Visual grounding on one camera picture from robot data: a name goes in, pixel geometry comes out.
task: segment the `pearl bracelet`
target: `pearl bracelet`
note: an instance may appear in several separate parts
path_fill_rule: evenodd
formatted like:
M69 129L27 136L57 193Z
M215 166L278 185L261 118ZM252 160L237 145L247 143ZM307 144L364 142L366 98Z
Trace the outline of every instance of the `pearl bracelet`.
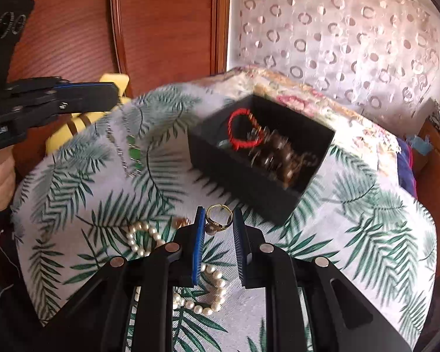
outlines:
M137 231L146 231L148 234L156 241L157 246L160 247L166 243L165 240L161 239L161 235L158 233L156 228L151 227L146 222L136 222L134 225L130 225L128 227L128 231L126 233L127 242L130 245L132 251L137 253L140 257L148 257L150 255L149 251L143 249L142 245L138 245L136 241L135 234ZM188 310L192 310L195 314L203 314L205 316L210 316L214 312L218 312L221 309L221 305L225 303L226 296L226 281L222 279L222 273L217 271L215 266L206 265L205 263L201 264L200 267L201 272L205 272L209 274L213 279L213 287L215 293L215 299L210 305L210 307L203 308L201 305L196 305L194 301L187 300L184 297L181 297L177 292L172 295L172 309L175 310L179 307L186 307ZM140 295L140 286L136 288L135 300L138 301Z

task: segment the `black box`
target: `black box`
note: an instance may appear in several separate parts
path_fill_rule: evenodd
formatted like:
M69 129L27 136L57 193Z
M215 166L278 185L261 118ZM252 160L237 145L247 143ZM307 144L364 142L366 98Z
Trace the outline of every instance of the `black box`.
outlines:
M251 167L247 158L231 147L219 147L228 140L228 119L238 108L249 108L262 127L276 129L287 136L298 154L312 152L318 165L304 167L294 186L284 189L259 167ZM246 116L233 121L233 133L246 133L251 124ZM251 95L203 120L188 131L192 165L230 191L235 198L252 206L265 220L283 225L296 208L302 193L327 154L334 131L279 103Z

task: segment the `tablecloth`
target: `tablecloth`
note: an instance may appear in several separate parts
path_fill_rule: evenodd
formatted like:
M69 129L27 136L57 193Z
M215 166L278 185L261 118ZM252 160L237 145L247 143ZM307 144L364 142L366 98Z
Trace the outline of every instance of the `tablecloth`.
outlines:
M174 217L192 220L197 206L226 203L242 208L247 224L260 228L266 241L290 255L328 257L414 346L434 284L435 227L428 211L381 173L380 163L375 169L339 141L334 143L282 227L263 221L225 192L221 182L191 167L187 128L239 98L242 93L231 79L250 81L247 73L251 70L197 84L168 85L134 99L76 135L24 178L12 206L15 239L24 281L43 324L111 256L137 258L125 237L127 219L149 222L169 241L175 233ZM313 96L305 86L273 83L275 91L288 91L287 96L293 96L289 88ZM235 93L228 93L233 88ZM253 88L260 93L260 85ZM332 106L326 111L331 115ZM333 112L340 118L338 111ZM304 114L313 116L306 110ZM142 173L137 177L127 174L135 170L128 134L142 150ZM128 161L127 170L118 151ZM176 309L174 349L265 351L264 291L241 287L231 229L206 236L203 261L223 273L228 299L211 316ZM205 275L201 282L208 291ZM198 287L181 294L196 302L212 301L211 294L204 295Z

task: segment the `white cable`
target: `white cable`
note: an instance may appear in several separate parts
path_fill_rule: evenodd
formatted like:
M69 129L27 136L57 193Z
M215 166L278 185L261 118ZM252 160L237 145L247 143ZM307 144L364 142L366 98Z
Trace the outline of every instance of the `white cable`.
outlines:
M2 247L0 246L0 251L3 253L3 255L5 255L6 259L8 259L8 262L10 262L13 266L15 266L16 270L18 271L18 276L21 278L21 274L20 274L20 269L18 268L17 265L15 265L10 258L8 258L8 255L3 251ZM0 297L2 296L2 294L13 287L13 284L10 284L8 287L5 287L3 290L0 291Z

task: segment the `red beaded bracelet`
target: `red beaded bracelet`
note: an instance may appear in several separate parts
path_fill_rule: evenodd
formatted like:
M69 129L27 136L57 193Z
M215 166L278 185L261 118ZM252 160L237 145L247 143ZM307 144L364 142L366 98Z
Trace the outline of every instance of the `red beaded bracelet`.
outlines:
M239 140L235 139L233 137L233 130L232 130L232 123L233 119L236 116L240 115L247 115L248 119L250 120L252 126L257 130L258 132L258 138L255 140ZM252 113L247 108L238 108L237 110L233 111L230 115L230 119L228 120L228 139L230 140L231 145L233 146L234 150L239 150L240 148L254 148L261 144L264 141L264 131L262 130L262 127L258 124L258 121L254 116L252 116Z

